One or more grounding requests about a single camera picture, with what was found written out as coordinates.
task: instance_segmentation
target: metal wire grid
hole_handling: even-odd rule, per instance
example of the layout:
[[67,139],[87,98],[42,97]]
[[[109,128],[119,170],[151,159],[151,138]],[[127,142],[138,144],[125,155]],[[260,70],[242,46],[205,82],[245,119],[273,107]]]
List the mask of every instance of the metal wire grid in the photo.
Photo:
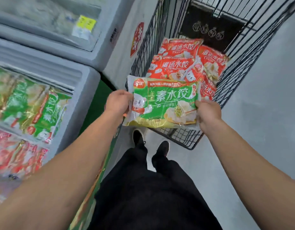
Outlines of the metal wire grid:
[[[244,23],[225,50],[232,60],[222,74],[214,97],[223,108],[281,24],[295,12],[295,0],[159,0],[132,66],[132,75],[145,76],[165,36],[185,38],[179,31],[190,3],[212,8],[213,16],[229,15]],[[182,128],[151,130],[189,150],[193,150],[203,136],[201,131]]]

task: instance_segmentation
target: black shoe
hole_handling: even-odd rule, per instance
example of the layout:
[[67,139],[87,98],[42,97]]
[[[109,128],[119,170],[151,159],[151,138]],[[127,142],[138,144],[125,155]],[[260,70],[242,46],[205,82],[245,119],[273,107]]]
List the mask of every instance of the black shoe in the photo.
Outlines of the black shoe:
[[158,147],[157,151],[156,151],[156,155],[157,157],[159,156],[165,156],[167,157],[168,153],[170,150],[170,143],[168,141],[163,141],[160,146]]
[[144,143],[145,141],[143,139],[143,134],[141,132],[140,129],[135,129],[132,133],[132,140],[134,141],[135,147],[139,144],[139,143]]

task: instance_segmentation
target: gray floor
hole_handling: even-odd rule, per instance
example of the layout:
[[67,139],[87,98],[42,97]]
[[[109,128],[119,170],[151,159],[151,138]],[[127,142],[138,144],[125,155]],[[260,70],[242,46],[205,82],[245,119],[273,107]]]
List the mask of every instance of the gray floor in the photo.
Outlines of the gray floor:
[[[295,14],[281,27],[222,110],[223,119],[269,162],[295,179]],[[131,147],[123,127],[107,172]],[[145,131],[148,167],[163,138]],[[259,229],[206,136],[193,151],[171,143],[169,159],[189,174],[224,230]]]

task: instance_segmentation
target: shopping cart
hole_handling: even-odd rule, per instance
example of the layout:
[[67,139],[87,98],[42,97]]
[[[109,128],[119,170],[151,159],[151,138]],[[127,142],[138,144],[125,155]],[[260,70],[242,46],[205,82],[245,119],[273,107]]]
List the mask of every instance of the shopping cart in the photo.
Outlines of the shopping cart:
[[[164,37],[203,38],[231,58],[214,100],[224,107],[280,26],[295,0],[159,0],[131,75],[144,77]],[[203,133],[182,128],[153,131],[193,150]]]

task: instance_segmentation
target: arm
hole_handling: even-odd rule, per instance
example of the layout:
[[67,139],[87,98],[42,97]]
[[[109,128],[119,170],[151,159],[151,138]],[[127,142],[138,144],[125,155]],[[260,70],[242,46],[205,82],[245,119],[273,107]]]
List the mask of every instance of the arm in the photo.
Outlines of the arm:
[[67,229],[95,181],[132,94],[110,94],[104,113],[0,206],[0,229]]
[[215,102],[197,102],[201,130],[241,201],[263,230],[295,229],[295,180],[257,153],[221,119]]

